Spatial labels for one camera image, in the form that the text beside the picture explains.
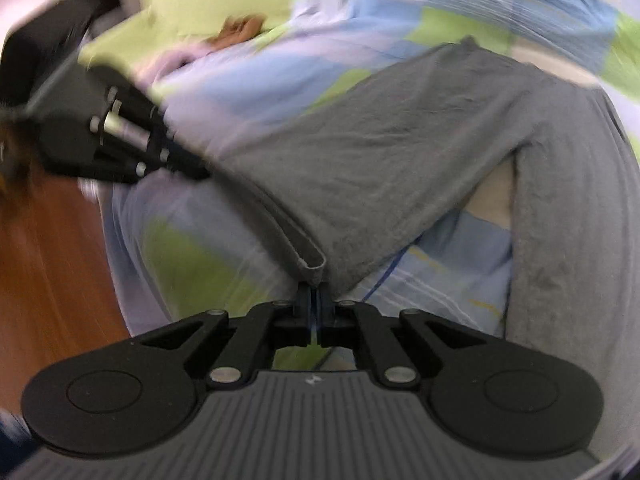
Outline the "grey cotton pants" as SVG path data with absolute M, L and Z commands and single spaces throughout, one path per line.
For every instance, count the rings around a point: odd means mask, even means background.
M 599 455 L 639 433 L 639 166 L 606 93 L 480 48 L 387 67 L 217 169 L 311 283 L 344 295 L 513 157 L 506 336 L 603 388 Z

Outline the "green covered sofa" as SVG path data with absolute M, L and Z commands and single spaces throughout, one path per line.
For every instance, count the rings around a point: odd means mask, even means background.
M 140 0 L 141 11 L 89 42 L 79 62 L 134 66 L 183 41 L 213 37 L 226 18 L 262 14 L 265 28 L 291 16 L 292 0 Z

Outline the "brown crumpled garment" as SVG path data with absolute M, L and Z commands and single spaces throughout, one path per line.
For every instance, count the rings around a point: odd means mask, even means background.
M 262 32 L 266 18 L 262 14 L 252 14 L 242 18 L 227 18 L 220 32 L 209 42 L 216 48 L 225 48 L 232 44 L 242 44 Z

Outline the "plaid patchwork bedsheet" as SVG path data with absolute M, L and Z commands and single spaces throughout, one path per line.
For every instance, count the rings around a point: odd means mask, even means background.
M 131 335 L 209 309 L 242 316 L 311 283 L 253 202 L 217 169 L 218 155 L 443 44 L 471 39 L 603 90 L 638 162 L 639 0 L 292 0 L 282 25 L 242 44 L 212 45 L 205 58 L 145 81 L 161 54 L 216 36 L 117 65 L 160 100 L 177 141 L 213 168 L 203 181 L 162 169 L 134 185 L 101 188 L 108 263 Z M 387 316 L 425 310 L 509 339 L 515 185 L 515 160 L 507 157 L 349 292 L 337 295 L 329 284 L 332 296 Z

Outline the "lilac crumpled garment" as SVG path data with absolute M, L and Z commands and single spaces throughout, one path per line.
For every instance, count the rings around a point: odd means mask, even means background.
M 205 42 L 182 44 L 161 54 L 146 70 L 144 79 L 148 84 L 152 84 L 200 58 L 205 58 L 214 51 L 213 46 Z

